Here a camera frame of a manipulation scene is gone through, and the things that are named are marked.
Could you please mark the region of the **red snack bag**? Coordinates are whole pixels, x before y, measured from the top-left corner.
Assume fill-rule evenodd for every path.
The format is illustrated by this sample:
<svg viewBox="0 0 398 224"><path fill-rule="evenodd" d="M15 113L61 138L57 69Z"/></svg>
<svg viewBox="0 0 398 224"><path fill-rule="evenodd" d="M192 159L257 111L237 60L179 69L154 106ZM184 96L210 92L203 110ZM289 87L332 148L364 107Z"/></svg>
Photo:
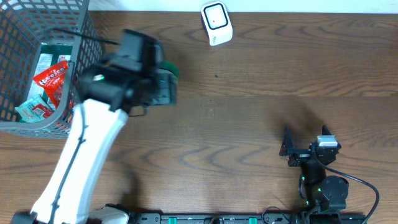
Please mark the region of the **red snack bag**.
<svg viewBox="0 0 398 224"><path fill-rule="evenodd" d="M62 60L33 78L33 81L44 89L55 108L58 108L61 101L67 70L68 62Z"/></svg>

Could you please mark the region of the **green-lid seasoning jar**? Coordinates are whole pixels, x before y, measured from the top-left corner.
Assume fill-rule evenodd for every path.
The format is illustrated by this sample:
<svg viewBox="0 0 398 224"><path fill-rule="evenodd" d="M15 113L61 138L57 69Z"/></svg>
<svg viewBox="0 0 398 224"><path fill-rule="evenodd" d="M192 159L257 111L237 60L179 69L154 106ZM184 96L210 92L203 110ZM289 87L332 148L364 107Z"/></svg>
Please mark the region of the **green-lid seasoning jar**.
<svg viewBox="0 0 398 224"><path fill-rule="evenodd" d="M172 72L174 74L174 76L177 78L180 75L180 71L179 71L178 67L168 61L163 61L160 65L160 69Z"/></svg>

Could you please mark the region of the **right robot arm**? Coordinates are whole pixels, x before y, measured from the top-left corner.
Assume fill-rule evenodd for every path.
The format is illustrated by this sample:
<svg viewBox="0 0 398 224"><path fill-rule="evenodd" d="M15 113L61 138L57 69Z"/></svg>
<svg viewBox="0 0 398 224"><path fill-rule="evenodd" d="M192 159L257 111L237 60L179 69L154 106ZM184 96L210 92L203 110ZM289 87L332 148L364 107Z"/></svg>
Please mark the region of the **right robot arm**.
<svg viewBox="0 0 398 224"><path fill-rule="evenodd" d="M326 174L326 166L336 160L341 144L326 126L306 149L294 146L292 133L284 129L279 156L288 157L288 166L300 167L298 190L306 209L292 215L292 223L341 223L340 212L346 208L349 183L343 177Z"/></svg>

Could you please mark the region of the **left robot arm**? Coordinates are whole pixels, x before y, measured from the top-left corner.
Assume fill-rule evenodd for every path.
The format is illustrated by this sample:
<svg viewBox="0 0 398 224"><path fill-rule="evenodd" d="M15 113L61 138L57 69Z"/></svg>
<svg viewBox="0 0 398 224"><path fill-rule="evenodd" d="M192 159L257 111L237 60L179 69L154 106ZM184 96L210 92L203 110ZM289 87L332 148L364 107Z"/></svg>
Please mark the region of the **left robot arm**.
<svg viewBox="0 0 398 224"><path fill-rule="evenodd" d="M86 68L78 79L67 141L44 192L12 223L86 223L98 177L133 107L173 105L178 70L162 54L147 59L113 55Z"/></svg>

